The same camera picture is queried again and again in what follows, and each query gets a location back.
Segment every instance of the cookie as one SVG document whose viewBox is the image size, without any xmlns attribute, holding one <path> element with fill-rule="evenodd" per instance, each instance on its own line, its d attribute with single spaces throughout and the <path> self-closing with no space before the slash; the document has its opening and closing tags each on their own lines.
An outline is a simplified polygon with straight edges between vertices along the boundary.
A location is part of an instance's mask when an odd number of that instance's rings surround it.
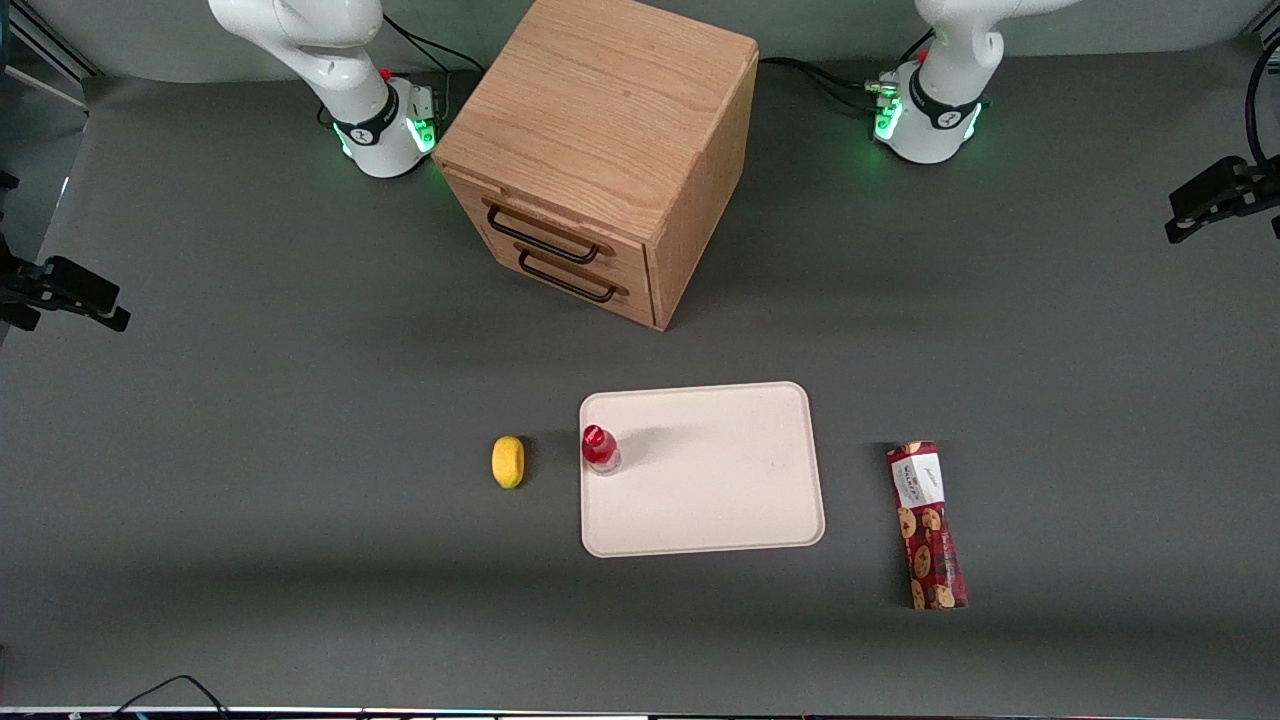
<svg viewBox="0 0 1280 720">
<path fill-rule="evenodd" d="M 919 550 L 915 551 L 915 557 L 911 560 L 911 570 L 915 571 L 916 578 L 923 578 L 929 574 L 929 568 L 933 566 L 933 553 L 929 552 L 929 546 L 922 544 Z"/>
<path fill-rule="evenodd" d="M 938 515 L 938 511 L 932 507 L 925 507 L 920 511 L 920 524 L 931 530 L 941 530 L 942 515 Z"/>
<path fill-rule="evenodd" d="M 924 610 L 924 588 L 920 587 L 920 580 L 911 579 L 911 605 L 916 610 Z"/>
<path fill-rule="evenodd" d="M 897 509 L 897 527 L 902 530 L 902 538 L 909 538 L 915 534 L 915 512 L 911 512 L 908 507 Z"/>
<path fill-rule="evenodd" d="M 929 588 L 929 607 L 934 610 L 956 606 L 956 598 L 951 594 L 951 588 L 946 585 L 933 585 Z"/>
</svg>

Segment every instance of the black metal handle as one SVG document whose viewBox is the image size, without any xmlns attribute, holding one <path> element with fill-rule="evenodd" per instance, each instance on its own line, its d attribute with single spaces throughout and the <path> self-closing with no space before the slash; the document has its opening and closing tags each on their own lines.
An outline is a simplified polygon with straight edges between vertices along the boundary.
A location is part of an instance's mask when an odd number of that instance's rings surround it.
<svg viewBox="0 0 1280 720">
<path fill-rule="evenodd" d="M 549 275 L 549 274 L 539 270 L 538 268 L 530 268 L 529 264 L 525 263 L 525 260 L 527 260 L 527 259 L 529 259 L 529 251 L 527 250 L 521 250 L 520 251 L 520 269 L 521 270 L 525 270 L 526 273 L 529 273 L 530 275 L 534 275 L 538 279 L 547 281 L 547 282 L 552 283 L 553 286 L 556 286 L 556 287 L 558 287 L 561 290 L 567 290 L 567 291 L 572 292 L 573 295 L 576 295 L 579 297 L 584 297 L 586 300 L 590 300 L 591 302 L 599 302 L 599 304 L 603 305 L 603 304 L 608 302 L 609 300 L 612 300 L 613 299 L 613 293 L 618 291 L 617 287 L 614 287 L 614 286 L 611 284 L 609 286 L 609 291 L 605 292 L 604 295 L 595 295 L 593 292 L 588 292 L 588 291 L 585 291 L 585 290 L 582 290 L 582 288 L 580 288 L 580 287 L 577 287 L 575 284 L 567 283 L 567 282 L 557 278 L 556 275 Z"/>
<path fill-rule="evenodd" d="M 568 252 L 567 250 L 561 250 L 559 247 L 556 247 L 554 245 L 548 245 L 548 243 L 538 240 L 536 237 L 532 237 L 530 234 L 525 234 L 525 233 L 517 231 L 516 228 L 508 228 L 507 225 L 503 225 L 503 224 L 498 223 L 498 213 L 500 213 L 500 211 L 502 211 L 502 208 L 498 208 L 497 205 L 490 205 L 489 206 L 489 227 L 492 227 L 493 229 L 500 232 L 502 234 L 506 234 L 508 237 L 513 237 L 513 238 L 518 240 L 520 242 L 526 242 L 529 245 L 532 245 L 534 247 L 536 247 L 536 249 L 539 249 L 539 250 L 541 250 L 544 252 L 549 252 L 549 254 L 552 254 L 552 255 L 554 255 L 557 258 L 561 258 L 563 260 L 568 260 L 570 263 L 575 263 L 575 264 L 579 264 L 579 265 L 586 265 L 591 260 L 595 260 L 595 255 L 600 251 L 600 247 L 598 245 L 591 243 L 591 250 L 589 250 L 586 255 L 573 255 L 572 252 Z"/>
</svg>

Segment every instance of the cookie package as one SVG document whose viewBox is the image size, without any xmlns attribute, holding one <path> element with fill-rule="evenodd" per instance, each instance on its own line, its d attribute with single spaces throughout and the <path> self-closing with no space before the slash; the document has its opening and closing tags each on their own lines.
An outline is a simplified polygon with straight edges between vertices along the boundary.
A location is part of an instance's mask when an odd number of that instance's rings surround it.
<svg viewBox="0 0 1280 720">
<path fill-rule="evenodd" d="M 888 452 L 897 488 L 897 525 L 906 544 L 911 605 L 916 610 L 950 610 L 969 605 L 956 547 L 947 528 L 938 446 L 909 442 Z"/>
</svg>

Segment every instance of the wooden cabinet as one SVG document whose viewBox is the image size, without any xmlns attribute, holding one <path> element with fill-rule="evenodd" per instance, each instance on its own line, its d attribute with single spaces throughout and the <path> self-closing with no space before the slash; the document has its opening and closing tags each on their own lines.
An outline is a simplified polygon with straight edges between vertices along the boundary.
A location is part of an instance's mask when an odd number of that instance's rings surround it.
<svg viewBox="0 0 1280 720">
<path fill-rule="evenodd" d="M 494 259 L 666 329 L 742 174 L 754 40 L 538 0 L 435 161 Z"/>
</svg>

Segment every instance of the bottle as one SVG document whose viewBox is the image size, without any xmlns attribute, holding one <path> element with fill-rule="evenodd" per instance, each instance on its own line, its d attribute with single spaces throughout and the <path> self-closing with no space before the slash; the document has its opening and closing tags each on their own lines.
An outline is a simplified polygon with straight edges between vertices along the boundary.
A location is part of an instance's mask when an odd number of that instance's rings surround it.
<svg viewBox="0 0 1280 720">
<path fill-rule="evenodd" d="M 622 465 L 618 441 L 600 425 L 588 425 L 582 432 L 582 459 L 598 475 L 612 475 Z"/>
</svg>

